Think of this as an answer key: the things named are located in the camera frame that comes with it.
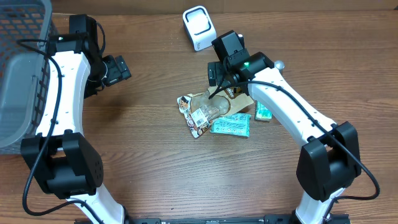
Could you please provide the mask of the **brown snack bag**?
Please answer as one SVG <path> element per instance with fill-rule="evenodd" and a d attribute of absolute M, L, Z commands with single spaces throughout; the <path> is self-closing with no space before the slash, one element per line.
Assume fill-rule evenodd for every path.
<path fill-rule="evenodd" d="M 210 131 L 213 122 L 252 105 L 254 101 L 234 88 L 228 88 L 209 98 L 216 88 L 209 87 L 203 93 L 189 93 L 177 98 L 178 109 L 183 114 L 192 136 L 197 139 Z"/>

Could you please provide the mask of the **teal snack packet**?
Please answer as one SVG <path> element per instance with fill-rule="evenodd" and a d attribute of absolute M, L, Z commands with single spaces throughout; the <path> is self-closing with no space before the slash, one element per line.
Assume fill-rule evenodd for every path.
<path fill-rule="evenodd" d="M 210 132 L 248 138 L 250 136 L 250 119 L 251 115 L 246 113 L 219 117 L 213 122 Z"/>

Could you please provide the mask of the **teal tissue pack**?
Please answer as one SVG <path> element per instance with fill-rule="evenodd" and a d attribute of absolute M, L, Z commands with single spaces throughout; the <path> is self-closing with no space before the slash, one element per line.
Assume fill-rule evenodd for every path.
<path fill-rule="evenodd" d="M 254 118 L 258 121 L 270 121 L 272 113 L 262 103 L 256 101 Z"/>

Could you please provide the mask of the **yellow liquid bottle silver cap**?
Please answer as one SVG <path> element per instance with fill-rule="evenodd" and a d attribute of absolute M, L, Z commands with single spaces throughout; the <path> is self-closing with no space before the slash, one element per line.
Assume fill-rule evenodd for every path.
<path fill-rule="evenodd" d="M 278 69 L 278 71 L 283 74 L 284 68 L 285 68 L 285 64 L 283 61 L 281 60 L 276 60 L 274 62 L 274 67 Z"/>

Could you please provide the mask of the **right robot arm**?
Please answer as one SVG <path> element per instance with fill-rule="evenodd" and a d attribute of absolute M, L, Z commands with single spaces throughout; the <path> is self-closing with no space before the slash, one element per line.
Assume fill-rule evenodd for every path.
<path fill-rule="evenodd" d="M 262 52 L 250 55 L 241 34 L 231 30 L 211 44 L 219 60 L 208 65 L 210 85 L 234 85 L 262 103 L 301 148 L 296 171 L 301 202 L 291 215 L 267 215 L 265 223 L 349 223 L 347 215 L 332 215 L 329 207 L 361 174 L 353 125 L 336 124 L 307 103 L 284 80 L 283 62 Z"/>

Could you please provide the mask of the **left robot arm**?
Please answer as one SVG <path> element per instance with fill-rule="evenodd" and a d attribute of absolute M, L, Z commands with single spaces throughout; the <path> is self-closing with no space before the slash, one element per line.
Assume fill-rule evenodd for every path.
<path fill-rule="evenodd" d="M 131 223 L 126 208 L 104 185 L 100 154 L 83 134 L 85 98 L 131 77 L 122 56 L 104 55 L 102 26 L 86 14 L 69 18 L 69 32 L 44 40 L 49 88 L 35 136 L 21 142 L 21 154 L 46 194 L 63 206 L 76 205 L 90 223 Z"/>

